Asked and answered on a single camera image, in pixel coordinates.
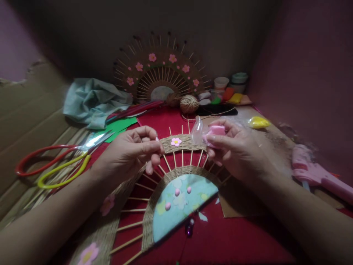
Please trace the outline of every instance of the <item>glue gun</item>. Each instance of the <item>glue gun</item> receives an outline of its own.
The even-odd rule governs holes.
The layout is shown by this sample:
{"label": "glue gun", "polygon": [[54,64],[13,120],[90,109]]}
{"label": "glue gun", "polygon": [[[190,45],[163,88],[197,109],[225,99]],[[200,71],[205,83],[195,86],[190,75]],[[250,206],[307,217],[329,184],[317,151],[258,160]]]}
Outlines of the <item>glue gun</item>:
{"label": "glue gun", "polygon": [[313,163],[313,153],[305,145],[296,145],[293,149],[292,165],[293,176],[310,186],[319,186],[326,188],[341,199],[353,205],[353,188],[348,186],[322,166]]}

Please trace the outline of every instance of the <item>jute rope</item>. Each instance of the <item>jute rope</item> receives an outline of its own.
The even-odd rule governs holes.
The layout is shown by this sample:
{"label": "jute rope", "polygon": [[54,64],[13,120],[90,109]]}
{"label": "jute rope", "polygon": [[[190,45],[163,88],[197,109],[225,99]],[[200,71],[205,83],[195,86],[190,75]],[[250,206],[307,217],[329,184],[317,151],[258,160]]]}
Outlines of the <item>jute rope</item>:
{"label": "jute rope", "polygon": [[163,179],[158,183],[157,187],[154,190],[150,200],[148,201],[147,208],[145,215],[143,217],[143,237],[142,237],[142,252],[147,251],[149,248],[153,247],[153,215],[154,209],[156,208],[157,201],[161,196],[162,191],[171,182],[173,179],[176,179],[179,176],[185,174],[195,174],[199,176],[203,176],[210,180],[216,187],[220,186],[220,182],[217,177],[208,172],[207,170],[195,167],[195,166],[184,166],[184,167],[177,167],[172,171],[168,172],[164,175]]}
{"label": "jute rope", "polygon": [[97,211],[88,219],[84,231],[82,232],[80,243],[70,261],[70,265],[78,264],[82,251],[92,242],[96,242],[99,247],[99,254],[92,264],[110,264],[111,255],[109,255],[109,252],[113,247],[116,237],[120,212],[134,189],[135,182],[138,181],[144,170],[145,166],[143,166],[138,174],[120,184],[120,186],[113,192],[113,194],[115,194],[115,204],[114,208],[111,209],[107,216],[102,217],[101,212]]}
{"label": "jute rope", "polygon": [[[171,145],[173,138],[179,138],[181,140],[181,144],[179,146]],[[206,146],[203,145],[195,145],[193,144],[190,134],[178,134],[169,136],[167,138],[160,139],[160,142],[163,144],[164,152],[166,154],[181,151],[181,150],[203,150],[206,151]]]}

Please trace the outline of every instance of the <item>fan-shaped craft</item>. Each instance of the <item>fan-shaped craft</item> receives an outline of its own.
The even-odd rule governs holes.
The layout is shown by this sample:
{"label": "fan-shaped craft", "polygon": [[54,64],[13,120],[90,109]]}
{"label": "fan-shaped craft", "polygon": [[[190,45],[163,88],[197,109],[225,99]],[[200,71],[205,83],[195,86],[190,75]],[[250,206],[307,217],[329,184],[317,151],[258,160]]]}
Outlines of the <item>fan-shaped craft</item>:
{"label": "fan-shaped craft", "polygon": [[[102,216],[92,221],[70,264],[77,264],[83,253],[87,253],[87,249],[92,248],[94,243],[100,250],[93,264],[108,265],[111,255],[142,240],[141,250],[124,263],[129,264],[172,233],[176,226],[215,195],[218,188],[231,177],[224,167],[218,167],[214,163],[207,165],[206,148],[193,144],[190,127],[189,134],[184,134],[181,128],[181,134],[172,135],[170,131],[170,137],[160,141],[165,149],[165,155],[161,157],[163,165],[155,169],[152,176],[146,175],[143,167],[132,179],[121,184],[113,193],[113,202],[118,204],[115,205],[114,211],[109,212],[112,199],[106,199],[102,206]],[[177,162],[175,156],[180,157],[180,153],[181,161]],[[188,156],[191,154],[190,164],[189,161],[188,164],[184,161],[186,153]],[[170,158],[174,158],[174,164],[170,163]],[[134,189],[141,188],[150,195],[139,197],[139,192],[133,192]],[[144,201],[147,205],[145,208],[127,209],[124,205],[128,201]],[[120,215],[126,213],[140,214],[141,219],[118,228]],[[142,234],[130,238],[112,250],[115,235],[119,237],[120,233],[137,226],[143,227]]]}
{"label": "fan-shaped craft", "polygon": [[162,42],[151,33],[149,45],[144,45],[139,37],[133,37],[134,44],[127,49],[120,48],[122,56],[114,62],[114,78],[118,89],[130,93],[134,101],[166,100],[168,94],[197,94],[209,86],[203,81],[207,75],[198,69],[200,60],[192,61],[194,52],[186,55],[186,41],[180,50],[176,38],[171,41],[171,34]]}

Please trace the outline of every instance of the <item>light blue cloth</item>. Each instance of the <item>light blue cloth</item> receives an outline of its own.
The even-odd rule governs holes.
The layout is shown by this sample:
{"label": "light blue cloth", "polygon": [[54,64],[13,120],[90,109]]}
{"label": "light blue cloth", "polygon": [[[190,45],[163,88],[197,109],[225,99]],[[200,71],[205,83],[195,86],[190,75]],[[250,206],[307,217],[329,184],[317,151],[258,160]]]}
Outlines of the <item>light blue cloth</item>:
{"label": "light blue cloth", "polygon": [[119,91],[113,84],[95,78],[76,78],[64,103],[64,114],[88,129],[106,127],[106,118],[117,110],[126,110],[132,104],[129,93]]}
{"label": "light blue cloth", "polygon": [[[175,196],[176,188],[180,190],[179,196]],[[211,181],[199,175],[186,174],[169,182],[154,209],[153,241],[157,243],[161,240],[217,192],[218,188]],[[166,211],[165,204],[168,202],[171,207]]]}

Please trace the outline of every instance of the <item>green paper sheet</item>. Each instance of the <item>green paper sheet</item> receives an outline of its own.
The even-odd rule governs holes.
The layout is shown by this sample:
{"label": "green paper sheet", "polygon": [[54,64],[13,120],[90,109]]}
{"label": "green paper sheet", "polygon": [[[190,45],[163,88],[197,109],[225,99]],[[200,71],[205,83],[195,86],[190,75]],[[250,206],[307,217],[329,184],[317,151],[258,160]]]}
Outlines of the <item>green paper sheet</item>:
{"label": "green paper sheet", "polygon": [[112,142],[119,134],[125,132],[127,130],[127,128],[130,125],[133,125],[134,123],[137,123],[137,119],[136,117],[132,117],[132,118],[123,118],[117,121],[114,121],[110,124],[107,125],[107,127],[105,128],[105,130],[100,130],[100,131],[96,131],[95,135],[98,134],[102,134],[105,133],[109,130],[112,130],[112,132],[115,132],[115,134],[113,134],[111,137],[109,137],[106,142]]}

